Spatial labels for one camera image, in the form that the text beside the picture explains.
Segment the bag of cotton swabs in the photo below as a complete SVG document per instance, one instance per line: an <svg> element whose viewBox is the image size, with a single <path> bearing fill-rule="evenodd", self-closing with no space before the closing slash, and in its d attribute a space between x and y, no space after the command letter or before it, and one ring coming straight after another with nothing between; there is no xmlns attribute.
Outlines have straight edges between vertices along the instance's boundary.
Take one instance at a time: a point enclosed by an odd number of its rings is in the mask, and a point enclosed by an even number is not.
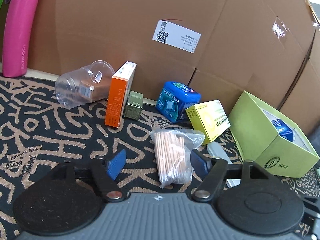
<svg viewBox="0 0 320 240"><path fill-rule="evenodd" d="M205 135L193 129L156 129L149 133L153 143L160 187L191 181L191 151L198 149Z"/></svg>

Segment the white shipping label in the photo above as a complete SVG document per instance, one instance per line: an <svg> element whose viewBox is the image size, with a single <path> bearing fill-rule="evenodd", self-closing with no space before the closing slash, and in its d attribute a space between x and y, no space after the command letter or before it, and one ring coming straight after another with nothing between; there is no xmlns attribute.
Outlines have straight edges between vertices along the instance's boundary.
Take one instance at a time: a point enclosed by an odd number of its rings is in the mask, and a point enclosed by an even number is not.
<svg viewBox="0 0 320 240"><path fill-rule="evenodd" d="M158 21L152 37L154 41L167 44L190 53L195 52L200 38L201 34L165 20Z"/></svg>

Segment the blue plastic gum container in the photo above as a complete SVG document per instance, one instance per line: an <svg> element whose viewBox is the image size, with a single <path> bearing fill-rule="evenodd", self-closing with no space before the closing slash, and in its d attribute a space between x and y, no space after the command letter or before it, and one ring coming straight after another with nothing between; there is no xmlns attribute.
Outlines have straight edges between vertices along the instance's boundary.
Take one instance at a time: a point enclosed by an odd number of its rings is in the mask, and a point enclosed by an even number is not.
<svg viewBox="0 0 320 240"><path fill-rule="evenodd" d="M156 109L170 122L176 123L187 120L186 109L199 103L201 94L187 85L167 81L158 97Z"/></svg>

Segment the white orange medicine box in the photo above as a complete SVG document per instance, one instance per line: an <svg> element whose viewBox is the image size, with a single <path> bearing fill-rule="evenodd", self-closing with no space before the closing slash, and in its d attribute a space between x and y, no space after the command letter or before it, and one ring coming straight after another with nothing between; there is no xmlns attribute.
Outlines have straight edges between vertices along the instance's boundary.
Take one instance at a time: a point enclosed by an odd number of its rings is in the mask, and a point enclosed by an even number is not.
<svg viewBox="0 0 320 240"><path fill-rule="evenodd" d="M112 76L105 116L106 126L113 128L120 126L136 66L136 63L126 61Z"/></svg>

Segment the patterned black beige carpet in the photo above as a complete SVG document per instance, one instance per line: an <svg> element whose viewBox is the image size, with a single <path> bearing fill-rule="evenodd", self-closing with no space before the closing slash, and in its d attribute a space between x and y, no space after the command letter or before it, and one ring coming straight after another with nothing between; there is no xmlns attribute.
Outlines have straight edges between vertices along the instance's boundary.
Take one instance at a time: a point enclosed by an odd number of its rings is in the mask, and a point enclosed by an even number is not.
<svg viewBox="0 0 320 240"><path fill-rule="evenodd" d="M1 239L19 234L14 199L67 157L87 160L124 149L127 163L118 185L132 192L160 190L149 133L171 123L149 105L137 121L123 119L118 129L105 126L105 114L105 101L63 108L53 81L1 78Z"/></svg>

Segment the clear plastic jar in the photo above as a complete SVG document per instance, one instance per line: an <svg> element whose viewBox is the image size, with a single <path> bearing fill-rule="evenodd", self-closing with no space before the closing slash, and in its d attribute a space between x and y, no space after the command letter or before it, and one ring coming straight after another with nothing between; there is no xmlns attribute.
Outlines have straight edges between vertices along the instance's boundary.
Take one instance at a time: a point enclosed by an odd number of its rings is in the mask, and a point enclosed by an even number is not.
<svg viewBox="0 0 320 240"><path fill-rule="evenodd" d="M62 74L55 81L57 101L67 109L72 109L106 99L113 75L113 67L103 60Z"/></svg>

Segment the olive green small cube box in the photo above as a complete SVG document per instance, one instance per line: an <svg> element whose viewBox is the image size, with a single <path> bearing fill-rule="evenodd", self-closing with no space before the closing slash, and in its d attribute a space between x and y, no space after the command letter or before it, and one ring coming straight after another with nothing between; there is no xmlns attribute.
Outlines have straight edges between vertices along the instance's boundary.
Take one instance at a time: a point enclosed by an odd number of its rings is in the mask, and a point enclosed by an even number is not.
<svg viewBox="0 0 320 240"><path fill-rule="evenodd" d="M143 94L131 91L125 107L124 116L138 120L143 109Z"/></svg>

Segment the yellow medicine box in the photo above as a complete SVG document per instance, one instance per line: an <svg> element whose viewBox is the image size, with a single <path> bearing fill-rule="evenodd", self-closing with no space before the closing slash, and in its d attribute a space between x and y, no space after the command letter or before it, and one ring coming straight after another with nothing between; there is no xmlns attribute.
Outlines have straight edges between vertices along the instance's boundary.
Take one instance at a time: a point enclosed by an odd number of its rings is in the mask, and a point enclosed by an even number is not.
<svg viewBox="0 0 320 240"><path fill-rule="evenodd" d="M231 126L220 100L192 105L186 113L193 129L205 135L203 146L213 142Z"/></svg>

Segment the pink thermos bottle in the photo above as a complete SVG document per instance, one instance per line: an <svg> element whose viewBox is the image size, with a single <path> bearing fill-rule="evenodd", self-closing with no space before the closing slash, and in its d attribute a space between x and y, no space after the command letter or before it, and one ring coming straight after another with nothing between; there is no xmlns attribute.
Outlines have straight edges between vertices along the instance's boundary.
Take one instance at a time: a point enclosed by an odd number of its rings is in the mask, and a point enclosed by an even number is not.
<svg viewBox="0 0 320 240"><path fill-rule="evenodd" d="M4 77L19 77L27 72L31 29L38 1L5 0L9 9L3 37Z"/></svg>

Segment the blue medicine box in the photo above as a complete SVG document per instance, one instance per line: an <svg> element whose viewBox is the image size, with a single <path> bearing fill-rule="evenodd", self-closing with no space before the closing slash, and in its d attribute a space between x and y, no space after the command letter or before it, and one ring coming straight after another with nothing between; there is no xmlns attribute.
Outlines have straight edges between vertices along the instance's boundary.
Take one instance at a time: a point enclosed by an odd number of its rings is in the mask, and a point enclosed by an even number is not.
<svg viewBox="0 0 320 240"><path fill-rule="evenodd" d="M285 124L281 119L274 119L271 120L271 123L276 128L278 134L283 137L284 139L293 142L295 139L293 130Z"/></svg>

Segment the light green cardboard box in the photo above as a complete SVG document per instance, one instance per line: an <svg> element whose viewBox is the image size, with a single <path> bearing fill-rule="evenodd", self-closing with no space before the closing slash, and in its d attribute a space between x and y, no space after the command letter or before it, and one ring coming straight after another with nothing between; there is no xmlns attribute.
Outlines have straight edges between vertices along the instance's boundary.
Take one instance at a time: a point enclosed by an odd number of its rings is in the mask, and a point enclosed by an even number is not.
<svg viewBox="0 0 320 240"><path fill-rule="evenodd" d="M240 95L228 119L241 158L255 161L271 174L300 178L319 161L296 123L247 91ZM277 119L293 130L293 142L272 124Z"/></svg>

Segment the large brown cardboard sheet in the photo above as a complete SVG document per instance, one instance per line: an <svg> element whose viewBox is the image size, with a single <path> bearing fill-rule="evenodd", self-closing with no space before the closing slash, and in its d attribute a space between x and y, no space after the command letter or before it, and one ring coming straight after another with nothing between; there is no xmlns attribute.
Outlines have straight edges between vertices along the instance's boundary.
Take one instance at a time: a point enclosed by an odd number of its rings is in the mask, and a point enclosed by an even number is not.
<svg viewBox="0 0 320 240"><path fill-rule="evenodd" d="M28 66L53 74L95 60L137 65L157 99L189 84L229 112L248 91L304 133L319 124L319 31L308 0L39 0Z"/></svg>

